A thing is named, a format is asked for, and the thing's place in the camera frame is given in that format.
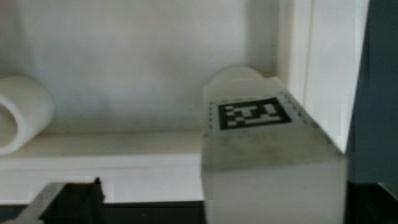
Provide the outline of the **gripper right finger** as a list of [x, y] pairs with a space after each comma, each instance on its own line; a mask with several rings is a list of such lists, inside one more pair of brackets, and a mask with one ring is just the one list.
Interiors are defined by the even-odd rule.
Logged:
[[381, 224], [398, 224], [398, 183], [377, 183]]

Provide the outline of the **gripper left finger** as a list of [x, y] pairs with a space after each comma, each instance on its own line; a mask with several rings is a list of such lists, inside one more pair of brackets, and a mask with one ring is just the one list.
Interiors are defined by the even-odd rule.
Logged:
[[105, 224], [102, 179], [50, 183], [11, 224]]

